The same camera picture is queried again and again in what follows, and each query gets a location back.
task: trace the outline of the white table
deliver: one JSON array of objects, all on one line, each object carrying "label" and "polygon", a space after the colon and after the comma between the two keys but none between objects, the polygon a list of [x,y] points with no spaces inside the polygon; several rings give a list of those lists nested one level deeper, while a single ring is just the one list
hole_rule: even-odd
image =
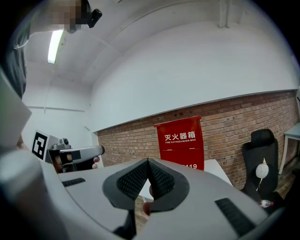
[{"label": "white table", "polygon": [[[224,180],[225,182],[227,182],[228,184],[230,184],[232,186],[227,175],[225,174],[225,172],[221,168],[220,164],[215,159],[210,159],[210,160],[204,161],[204,171],[216,175],[217,177],[219,177],[220,179]],[[143,197],[144,202],[146,201],[146,199],[153,200],[153,197],[149,193],[149,187],[150,187],[150,182],[149,182],[149,180],[147,180],[139,194],[140,196]]]},{"label": "white table", "polygon": [[298,122],[294,127],[285,132],[285,147],[283,149],[283,155],[281,160],[281,165],[278,174],[282,173],[283,167],[285,166],[285,158],[287,152],[287,143],[289,138],[300,141],[300,122]]}]

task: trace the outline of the red brick wall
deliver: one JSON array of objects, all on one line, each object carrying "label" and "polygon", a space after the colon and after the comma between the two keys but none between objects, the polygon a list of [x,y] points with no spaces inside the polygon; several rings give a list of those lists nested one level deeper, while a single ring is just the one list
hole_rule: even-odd
[{"label": "red brick wall", "polygon": [[[294,91],[187,107],[99,131],[99,144],[105,147],[104,166],[144,157],[159,158],[158,135],[153,124],[196,115],[202,116],[204,159],[216,159],[238,189],[244,186],[246,179],[241,147],[251,140],[251,132],[262,128],[272,130],[278,140],[280,166],[283,133],[299,120]],[[286,162],[296,150],[297,141],[290,140]]]}]

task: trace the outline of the fluorescent light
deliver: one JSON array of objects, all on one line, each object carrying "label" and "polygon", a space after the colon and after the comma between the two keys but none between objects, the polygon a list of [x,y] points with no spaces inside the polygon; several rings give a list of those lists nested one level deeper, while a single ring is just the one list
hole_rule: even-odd
[{"label": "fluorescent light", "polygon": [[64,30],[54,31],[52,33],[49,52],[48,52],[48,62],[54,64],[56,59],[56,53],[58,49],[58,45],[60,44],[60,39]]}]

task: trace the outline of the fire extinguisher box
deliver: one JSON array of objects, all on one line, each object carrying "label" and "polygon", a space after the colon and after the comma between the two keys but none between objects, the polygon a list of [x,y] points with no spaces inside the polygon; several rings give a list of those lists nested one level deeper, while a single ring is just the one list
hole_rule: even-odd
[{"label": "fire extinguisher box", "polygon": [[155,124],[160,158],[204,170],[204,149],[200,116]]}]

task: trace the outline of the floor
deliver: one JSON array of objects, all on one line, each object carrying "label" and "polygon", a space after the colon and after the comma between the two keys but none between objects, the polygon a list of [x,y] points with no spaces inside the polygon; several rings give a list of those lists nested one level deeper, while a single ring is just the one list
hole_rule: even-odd
[{"label": "floor", "polygon": [[[278,187],[276,191],[282,198],[285,198],[294,182],[295,176],[292,174],[292,171],[296,168],[300,168],[299,157],[294,158],[294,160],[283,169],[281,175],[278,176]],[[135,224],[137,233],[143,229],[148,219],[149,216],[143,212],[143,199],[139,196],[135,201]]]}]

